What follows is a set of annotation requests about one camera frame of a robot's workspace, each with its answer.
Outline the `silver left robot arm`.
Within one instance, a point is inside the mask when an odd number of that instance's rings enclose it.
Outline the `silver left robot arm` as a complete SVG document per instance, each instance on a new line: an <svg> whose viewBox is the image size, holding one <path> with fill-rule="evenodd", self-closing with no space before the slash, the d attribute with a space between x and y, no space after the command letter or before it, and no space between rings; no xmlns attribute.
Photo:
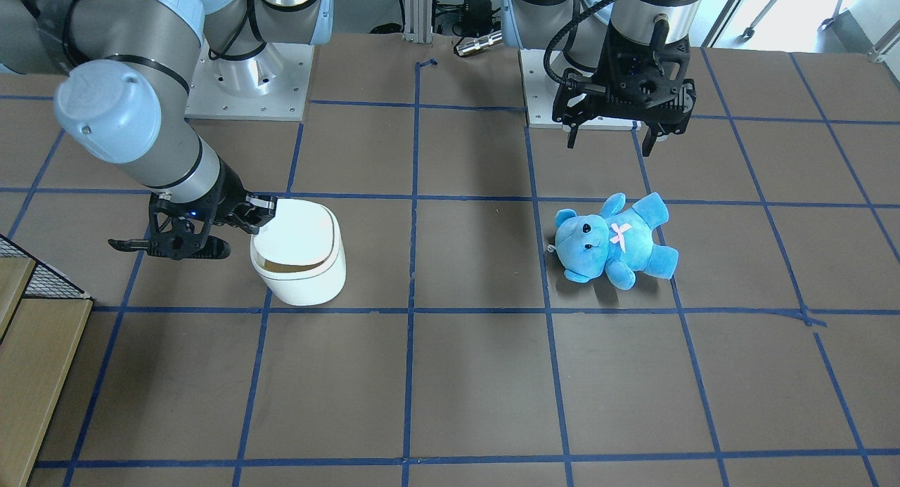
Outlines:
<svg viewBox="0 0 900 487"><path fill-rule="evenodd" d="M551 119L568 131L599 118L646 125L643 156L683 134L697 100L689 30L702 0L502 0L508 47L541 54Z"/></svg>

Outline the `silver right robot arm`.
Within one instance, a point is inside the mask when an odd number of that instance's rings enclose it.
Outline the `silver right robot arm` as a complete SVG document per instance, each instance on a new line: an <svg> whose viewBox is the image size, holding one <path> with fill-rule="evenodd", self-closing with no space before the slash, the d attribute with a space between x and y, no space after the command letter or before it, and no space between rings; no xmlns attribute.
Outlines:
<svg viewBox="0 0 900 487"><path fill-rule="evenodd" d="M245 189L184 118L200 52L226 91L267 94L285 82L268 46L327 43L332 13L333 0L2 0L2 71L63 74L61 127L151 192L148 237L113 249L225 259L213 226L257 235L293 208Z"/></svg>

